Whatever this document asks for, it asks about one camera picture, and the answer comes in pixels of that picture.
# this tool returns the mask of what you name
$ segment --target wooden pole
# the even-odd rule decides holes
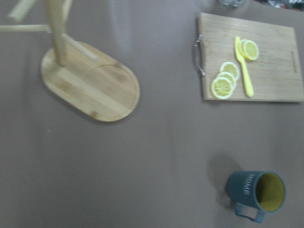
[[[0,32],[47,32],[48,25],[0,25]]]
[[[66,24],[68,15],[71,10],[73,0],[65,0],[62,6],[62,11],[63,11],[63,22]]]
[[[78,50],[80,53],[82,53],[83,55],[85,55],[86,57],[88,57],[89,59],[98,62],[100,60],[100,58],[95,55],[93,52],[91,52],[90,50],[88,50],[87,48],[85,48],[83,45],[81,45],[79,42],[77,42],[76,40],[74,40],[73,38],[71,38],[68,34],[61,34],[60,37],[69,45],[71,45],[73,48],[75,48],[76,50]]]
[[[19,0],[9,12],[7,18],[10,24],[17,25],[23,21],[37,0]]]
[[[57,63],[65,66],[67,62],[66,44],[60,38],[60,35],[66,32],[66,27],[63,23],[62,0],[46,0],[46,6]]]

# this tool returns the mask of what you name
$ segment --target mug handle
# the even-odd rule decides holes
[[[236,213],[237,216],[245,217],[245,218],[247,218],[247,219],[249,219],[249,220],[251,220],[253,222],[257,222],[257,223],[262,223],[264,221],[264,216],[265,216],[265,212],[264,211],[258,210],[256,218],[251,218],[251,217],[243,215],[241,213],[242,208],[243,208],[243,204],[237,203],[236,210],[235,210],[235,213]]]

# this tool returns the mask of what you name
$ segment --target bamboo board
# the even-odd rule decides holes
[[[41,63],[44,83],[56,95],[94,119],[112,122],[126,117],[140,97],[136,76],[105,53],[81,44],[100,57],[100,62],[86,58],[67,45],[67,64],[60,66],[52,48]]]
[[[259,58],[246,60],[255,94],[246,96],[241,75],[233,95],[227,100],[304,101],[294,28],[201,13],[199,33],[203,34],[200,47],[202,66],[206,71],[202,79],[204,99],[217,100],[210,91],[210,85],[223,62],[234,62],[241,71],[234,51],[235,36],[239,36],[253,40],[259,47]]]

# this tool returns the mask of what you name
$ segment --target knife handle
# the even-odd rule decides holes
[[[249,73],[247,70],[246,62],[242,61],[242,72],[243,72],[243,81],[244,81],[244,87],[245,87],[245,93],[247,96],[252,97],[255,92],[253,91],[253,86],[249,77]]]

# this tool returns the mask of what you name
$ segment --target metal handle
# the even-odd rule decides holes
[[[256,218],[251,218],[249,216],[246,216],[246,215],[242,214],[242,208],[243,208],[243,204],[240,204],[240,203],[236,204],[235,214],[237,216],[247,218],[247,219],[249,219],[253,222],[257,222],[257,223],[262,223],[264,221],[264,217],[265,217],[265,212],[264,211],[258,209]]]
[[[195,44],[194,44],[194,57],[195,57],[195,63],[196,63],[196,66],[198,67],[199,71],[200,71],[200,75],[201,76],[205,76],[206,75],[206,72],[203,70],[203,68],[200,66],[200,58],[201,58],[201,54],[200,54],[200,49],[199,49],[199,44],[200,44],[200,41],[201,39],[203,38],[203,35],[202,34],[199,34],[199,37],[198,39],[195,41]]]

